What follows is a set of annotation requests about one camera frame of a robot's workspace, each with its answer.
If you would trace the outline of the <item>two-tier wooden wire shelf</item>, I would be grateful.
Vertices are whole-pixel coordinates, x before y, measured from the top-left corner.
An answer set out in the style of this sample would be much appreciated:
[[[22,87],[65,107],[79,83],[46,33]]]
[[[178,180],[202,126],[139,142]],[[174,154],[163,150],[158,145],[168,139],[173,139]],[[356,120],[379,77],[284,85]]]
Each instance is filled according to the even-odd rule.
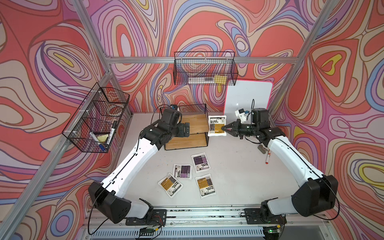
[[[184,128],[179,128],[179,137],[174,137],[165,144],[165,150],[207,147],[209,144],[207,105],[179,105],[178,111],[182,114],[181,123],[184,124]]]

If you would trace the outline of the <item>purple coffee bag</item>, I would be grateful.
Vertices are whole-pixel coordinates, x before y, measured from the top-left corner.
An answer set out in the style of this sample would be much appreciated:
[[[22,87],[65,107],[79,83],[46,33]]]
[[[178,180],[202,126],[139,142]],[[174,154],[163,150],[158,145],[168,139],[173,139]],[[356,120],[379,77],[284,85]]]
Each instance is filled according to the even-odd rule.
[[[176,179],[192,179],[192,165],[186,164],[174,164],[173,166],[173,177]]]
[[[196,173],[206,172],[211,169],[211,165],[208,161],[206,153],[192,155],[191,159],[193,161]]]

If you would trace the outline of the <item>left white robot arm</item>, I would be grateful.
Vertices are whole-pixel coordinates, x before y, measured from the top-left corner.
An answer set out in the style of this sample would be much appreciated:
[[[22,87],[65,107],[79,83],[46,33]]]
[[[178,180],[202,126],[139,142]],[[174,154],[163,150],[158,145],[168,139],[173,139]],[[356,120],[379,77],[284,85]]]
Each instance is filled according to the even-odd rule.
[[[117,168],[100,183],[93,182],[89,194],[93,209],[97,209],[108,220],[117,224],[125,217],[143,219],[150,211],[144,200],[130,201],[124,198],[131,182],[146,162],[173,138],[190,135],[188,123],[182,123],[182,113],[177,105],[162,110],[157,121],[145,127],[133,149]]]

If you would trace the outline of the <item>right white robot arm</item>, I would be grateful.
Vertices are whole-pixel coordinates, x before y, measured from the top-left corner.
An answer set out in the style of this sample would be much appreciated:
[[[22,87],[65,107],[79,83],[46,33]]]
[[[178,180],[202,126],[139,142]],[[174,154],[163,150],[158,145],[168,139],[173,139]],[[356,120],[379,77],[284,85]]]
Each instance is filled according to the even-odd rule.
[[[338,180],[332,175],[325,175],[310,164],[281,129],[272,127],[267,109],[252,109],[250,115],[250,124],[238,118],[221,129],[240,139],[255,137],[259,144],[264,145],[282,161],[299,186],[289,197],[263,201],[260,210],[261,219],[269,222],[275,217],[286,214],[316,217],[321,212],[339,207]]]

